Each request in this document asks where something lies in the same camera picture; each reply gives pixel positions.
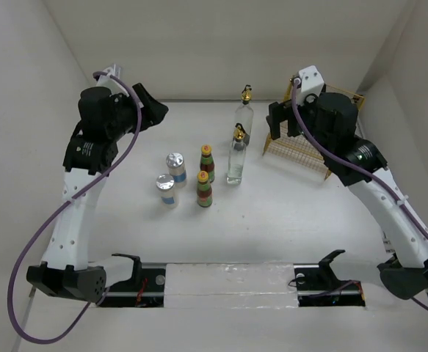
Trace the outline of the silver-lid spice jar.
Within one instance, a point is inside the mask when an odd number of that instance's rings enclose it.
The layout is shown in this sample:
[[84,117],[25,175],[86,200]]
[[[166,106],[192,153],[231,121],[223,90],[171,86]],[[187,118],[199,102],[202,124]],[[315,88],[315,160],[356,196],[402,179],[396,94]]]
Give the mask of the silver-lid spice jar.
[[176,208],[178,206],[175,181],[170,174],[159,175],[156,178],[156,188],[164,205],[169,208]]
[[186,185],[186,167],[184,157],[180,153],[169,153],[166,157],[169,174],[173,177],[175,185],[183,188]]

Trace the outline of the glass oil bottle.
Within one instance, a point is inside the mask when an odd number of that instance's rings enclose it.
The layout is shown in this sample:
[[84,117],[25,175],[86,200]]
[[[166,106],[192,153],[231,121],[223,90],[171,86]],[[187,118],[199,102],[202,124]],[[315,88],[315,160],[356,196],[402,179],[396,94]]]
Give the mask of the glass oil bottle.
[[247,151],[247,133],[242,124],[237,123],[233,132],[228,156],[227,183],[239,185],[242,181],[245,156]]
[[245,132],[244,142],[246,145],[250,143],[250,135],[253,125],[254,111],[250,105],[252,100],[252,87],[247,84],[241,94],[240,106],[235,111],[235,127],[240,124]]

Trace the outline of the red sauce bottle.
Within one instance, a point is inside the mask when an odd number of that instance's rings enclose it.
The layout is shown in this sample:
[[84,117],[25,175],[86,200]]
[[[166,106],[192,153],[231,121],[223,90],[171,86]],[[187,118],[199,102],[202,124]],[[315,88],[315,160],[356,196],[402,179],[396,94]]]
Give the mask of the red sauce bottle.
[[203,208],[212,204],[212,189],[206,171],[199,171],[197,174],[197,204]]
[[212,156],[212,148],[209,144],[204,144],[201,147],[200,170],[208,173],[208,178],[211,183],[215,179],[214,159]]

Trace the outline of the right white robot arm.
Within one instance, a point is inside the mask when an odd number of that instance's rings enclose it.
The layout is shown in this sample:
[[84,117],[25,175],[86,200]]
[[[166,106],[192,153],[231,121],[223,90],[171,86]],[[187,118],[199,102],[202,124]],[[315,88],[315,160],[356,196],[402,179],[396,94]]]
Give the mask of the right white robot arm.
[[272,139],[286,122],[289,136],[303,135],[325,166],[367,208],[393,246],[393,256],[377,265],[382,285],[409,300],[428,288],[428,230],[399,191],[378,148],[356,134],[357,106],[337,92],[307,95],[269,105],[266,121]]

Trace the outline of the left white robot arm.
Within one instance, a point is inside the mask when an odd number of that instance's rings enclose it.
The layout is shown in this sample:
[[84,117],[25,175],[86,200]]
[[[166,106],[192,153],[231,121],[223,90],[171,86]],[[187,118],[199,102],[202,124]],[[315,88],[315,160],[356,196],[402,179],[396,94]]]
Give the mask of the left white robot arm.
[[88,243],[95,208],[118,154],[117,142],[127,133],[158,125],[168,108],[141,84],[133,86],[138,106],[123,93],[91,87],[80,94],[80,120],[65,151],[65,209],[56,223],[41,263],[27,269],[27,281],[47,296],[95,303],[115,283],[125,290],[142,284],[136,256],[113,254],[90,262]]

